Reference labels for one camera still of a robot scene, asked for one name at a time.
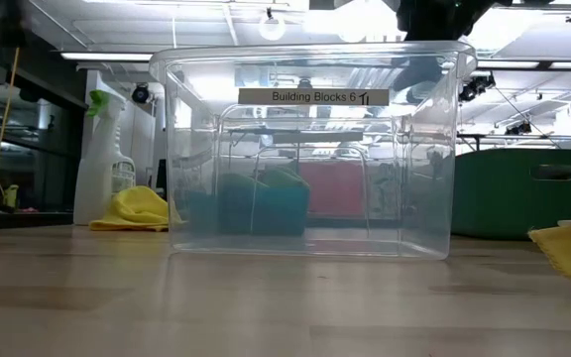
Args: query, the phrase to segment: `security camera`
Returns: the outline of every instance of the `security camera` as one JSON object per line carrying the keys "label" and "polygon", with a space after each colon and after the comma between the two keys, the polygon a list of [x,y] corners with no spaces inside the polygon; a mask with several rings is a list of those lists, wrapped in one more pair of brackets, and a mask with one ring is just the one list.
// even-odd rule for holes
{"label": "security camera", "polygon": [[147,83],[138,83],[136,89],[134,89],[134,92],[131,94],[131,98],[140,104],[147,104],[150,96],[149,85]]}

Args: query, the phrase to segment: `green storage box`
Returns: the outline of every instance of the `green storage box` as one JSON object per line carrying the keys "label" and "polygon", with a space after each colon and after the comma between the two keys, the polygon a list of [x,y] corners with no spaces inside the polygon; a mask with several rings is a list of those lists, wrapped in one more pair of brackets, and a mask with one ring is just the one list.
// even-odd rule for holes
{"label": "green storage box", "polygon": [[451,232],[526,239],[571,219],[571,150],[494,149],[455,159]]}

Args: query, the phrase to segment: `white spray bottle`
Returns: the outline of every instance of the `white spray bottle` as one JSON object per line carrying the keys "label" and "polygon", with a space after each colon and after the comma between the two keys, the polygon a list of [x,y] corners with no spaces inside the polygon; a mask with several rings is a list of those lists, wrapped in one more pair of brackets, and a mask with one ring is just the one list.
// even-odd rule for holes
{"label": "white spray bottle", "polygon": [[78,166],[74,198],[74,224],[101,219],[111,197],[136,184],[134,161],[120,152],[120,115],[125,101],[103,90],[92,90],[87,116],[98,116],[89,149]]}

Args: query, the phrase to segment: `ceiling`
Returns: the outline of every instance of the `ceiling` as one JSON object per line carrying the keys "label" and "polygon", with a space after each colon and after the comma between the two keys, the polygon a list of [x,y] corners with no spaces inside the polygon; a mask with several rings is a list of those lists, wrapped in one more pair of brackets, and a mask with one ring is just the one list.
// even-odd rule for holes
{"label": "ceiling", "polygon": [[[310,20],[315,13],[307,11],[307,0],[245,0],[230,6],[126,2],[130,0],[122,0],[122,3],[118,3],[121,0],[25,1],[33,31],[62,51],[153,53],[173,46],[343,43],[345,39],[336,33],[310,32],[309,24],[317,25],[315,32],[328,32],[323,29],[330,27],[319,20]],[[571,4],[571,0],[556,0],[555,4]],[[285,20],[285,33],[275,41],[266,40],[259,31],[267,6]],[[372,21],[370,15],[360,16],[351,11],[345,21],[358,28]],[[568,15],[565,10],[492,9],[476,24],[468,41],[481,56],[493,59],[571,60],[571,23],[565,21]],[[396,27],[393,13],[379,16],[384,17],[381,19],[390,28]],[[385,35],[387,41],[401,36],[396,31]],[[112,63],[101,68],[106,78],[121,85],[129,86],[149,78],[146,64]],[[474,126],[486,131],[485,128],[531,108],[532,120],[551,122],[556,112],[571,101],[571,72],[496,71],[494,75],[499,91],[491,89],[462,107],[461,124],[467,127],[467,132],[473,131]]]}

